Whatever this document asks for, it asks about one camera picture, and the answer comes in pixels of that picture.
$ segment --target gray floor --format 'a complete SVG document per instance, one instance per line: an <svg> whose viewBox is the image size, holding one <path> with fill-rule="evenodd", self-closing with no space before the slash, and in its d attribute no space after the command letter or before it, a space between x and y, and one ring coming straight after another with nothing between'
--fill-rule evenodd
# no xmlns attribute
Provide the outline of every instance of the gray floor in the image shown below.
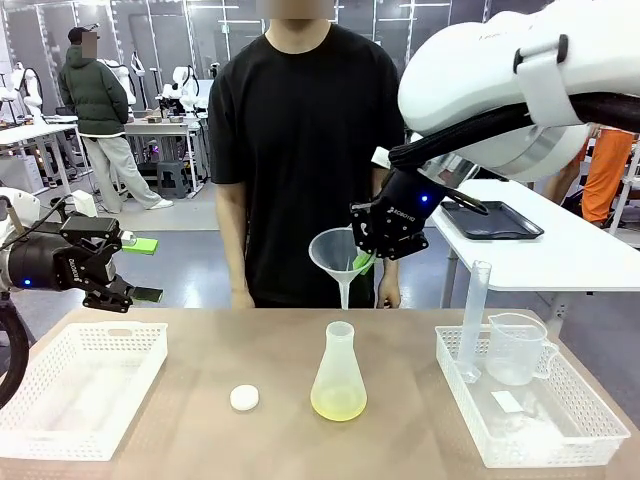
<svg viewBox="0 0 640 480"><path fill-rule="evenodd" d="M71 182L71 191L83 190L91 193L96 186L93 174L81 177ZM117 215L103 213L98 207L99 215L116 218L123 230L141 232L158 231L196 231L218 230L218 220L215 215L215 185L207 183L193 198L175 199L174 206L160 210L147 211L138 202L129 198L125 201L122 212ZM64 195L62 187L48 190L38 195L42 205L48 206L52 198Z"/></svg>
<svg viewBox="0 0 640 480"><path fill-rule="evenodd" d="M428 250L402 261L401 289L405 308L438 308L448 246L435 228L426 231ZM160 307L224 308L229 283L218 232L147 232L160 240L155 256L116 256L118 272L130 283L162 288ZM464 307L469 274L459 267L453 307ZM36 337L42 336L70 310L83 293L20 292L15 303ZM519 307L549 314L549 298L535 293L490 292L488 306ZM640 295L578 295L565 322L562 339L640 426Z"/></svg>

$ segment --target funnel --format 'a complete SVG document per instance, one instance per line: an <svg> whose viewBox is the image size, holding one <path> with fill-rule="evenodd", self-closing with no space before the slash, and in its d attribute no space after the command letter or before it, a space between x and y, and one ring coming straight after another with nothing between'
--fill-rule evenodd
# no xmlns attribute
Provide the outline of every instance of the funnel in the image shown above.
<svg viewBox="0 0 640 480"><path fill-rule="evenodd" d="M311 240L309 256L313 263L331 275L340 287L340 303L343 310L349 308L349 285L358 274L375 262L375 255L360 268L353 268L358 255L351 227L332 228Z"/></svg>

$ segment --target yellow liquid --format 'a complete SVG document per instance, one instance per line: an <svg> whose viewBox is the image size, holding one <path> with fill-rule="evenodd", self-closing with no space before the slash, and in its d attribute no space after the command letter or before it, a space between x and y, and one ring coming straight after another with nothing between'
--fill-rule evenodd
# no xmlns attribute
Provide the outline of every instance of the yellow liquid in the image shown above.
<svg viewBox="0 0 640 480"><path fill-rule="evenodd" d="M362 413L367 405L367 395L358 388L330 387L312 392L311 406L328 420L346 422Z"/></svg>

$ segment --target man's hand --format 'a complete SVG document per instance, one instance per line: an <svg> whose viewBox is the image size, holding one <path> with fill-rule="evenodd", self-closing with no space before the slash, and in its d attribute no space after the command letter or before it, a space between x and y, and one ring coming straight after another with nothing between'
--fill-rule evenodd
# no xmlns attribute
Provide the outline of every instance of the man's hand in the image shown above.
<svg viewBox="0 0 640 480"><path fill-rule="evenodd" d="M378 304L376 308L400 308L400 301L398 275L384 275L380 280L380 285L378 285Z"/></svg>
<svg viewBox="0 0 640 480"><path fill-rule="evenodd" d="M245 310L247 308L256 308L256 305L248 290L232 290L231 308L233 310Z"/></svg>

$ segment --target white plastic basket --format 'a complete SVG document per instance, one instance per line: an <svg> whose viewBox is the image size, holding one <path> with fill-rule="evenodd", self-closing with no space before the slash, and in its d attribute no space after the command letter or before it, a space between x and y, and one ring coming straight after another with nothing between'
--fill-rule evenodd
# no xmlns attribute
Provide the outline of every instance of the white plastic basket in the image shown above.
<svg viewBox="0 0 640 480"><path fill-rule="evenodd" d="M167 324L74 323L0 410L0 457L107 461L167 357Z"/></svg>
<svg viewBox="0 0 640 480"><path fill-rule="evenodd" d="M462 327L436 327L436 356L473 441L488 468L606 465L630 432L562 355L541 358L539 373L524 387L505 386L484 369L489 327L476 345L482 376L466 384L458 373ZM506 413L492 395L508 392L524 411Z"/></svg>

